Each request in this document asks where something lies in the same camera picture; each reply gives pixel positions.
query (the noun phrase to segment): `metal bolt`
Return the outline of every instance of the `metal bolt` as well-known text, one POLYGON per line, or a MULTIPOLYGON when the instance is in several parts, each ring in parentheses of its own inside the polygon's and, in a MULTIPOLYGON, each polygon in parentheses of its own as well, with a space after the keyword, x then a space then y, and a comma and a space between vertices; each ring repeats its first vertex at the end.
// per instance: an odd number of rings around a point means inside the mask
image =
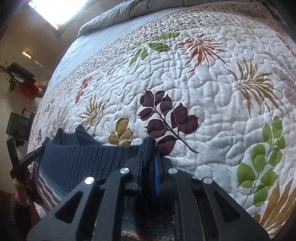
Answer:
POLYGON ((203 180, 202 180, 205 184, 211 184, 213 182, 213 179, 210 178, 210 177, 205 177, 203 180))
POLYGON ((178 172, 178 169, 171 167, 168 169, 169 174, 176 174, 178 172))
POLYGON ((86 184, 92 184, 92 183, 94 182, 94 178, 93 178, 93 177, 87 177, 87 178, 84 180, 84 182, 85 182, 86 184))
POLYGON ((123 167, 123 168, 120 169, 120 173, 121 174, 127 174, 127 173, 129 173, 129 169, 127 167, 123 167))

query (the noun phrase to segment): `red cloth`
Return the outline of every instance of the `red cloth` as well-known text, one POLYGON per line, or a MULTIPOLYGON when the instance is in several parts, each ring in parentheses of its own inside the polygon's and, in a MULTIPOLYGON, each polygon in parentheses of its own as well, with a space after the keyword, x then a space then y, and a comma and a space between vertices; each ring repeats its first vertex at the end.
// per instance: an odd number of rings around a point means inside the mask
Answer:
POLYGON ((21 83, 20 90, 30 100, 35 99, 37 97, 37 94, 39 93, 38 86, 32 83, 21 83))

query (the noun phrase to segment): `bed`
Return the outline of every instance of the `bed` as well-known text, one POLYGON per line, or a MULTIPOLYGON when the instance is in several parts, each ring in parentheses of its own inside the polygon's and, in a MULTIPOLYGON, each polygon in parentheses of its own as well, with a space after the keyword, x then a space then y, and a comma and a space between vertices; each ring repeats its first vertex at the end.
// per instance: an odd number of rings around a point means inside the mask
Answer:
MULTIPOLYGON (((151 136, 175 167, 213 178, 273 238, 296 205, 295 51, 258 2, 122 3, 80 29, 29 151, 79 124, 106 145, 151 136)), ((44 199, 47 189, 38 186, 44 199)))

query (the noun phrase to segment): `comforter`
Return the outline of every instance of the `comforter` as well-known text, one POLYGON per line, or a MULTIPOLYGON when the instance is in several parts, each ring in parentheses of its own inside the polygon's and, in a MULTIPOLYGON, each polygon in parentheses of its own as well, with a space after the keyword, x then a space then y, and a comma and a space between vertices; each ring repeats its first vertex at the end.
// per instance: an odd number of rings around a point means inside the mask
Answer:
MULTIPOLYGON (((79 124, 106 145, 151 136, 175 167, 213 178, 273 237, 296 205, 295 47, 259 3, 170 13, 50 83, 29 151, 79 124)), ((46 183, 37 187, 45 198, 46 183)))

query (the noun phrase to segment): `triangular cutout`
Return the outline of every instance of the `triangular cutout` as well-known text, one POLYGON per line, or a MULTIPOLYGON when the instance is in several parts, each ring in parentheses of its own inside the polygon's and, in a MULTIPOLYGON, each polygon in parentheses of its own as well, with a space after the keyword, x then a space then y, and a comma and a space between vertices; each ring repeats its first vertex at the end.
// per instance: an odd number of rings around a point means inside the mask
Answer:
POLYGON ((83 192, 77 192, 69 201, 67 201, 55 214, 55 217, 65 223, 71 223, 83 196, 83 192))
POLYGON ((214 192, 214 196, 225 223, 231 223, 240 218, 240 214, 218 192, 214 192))

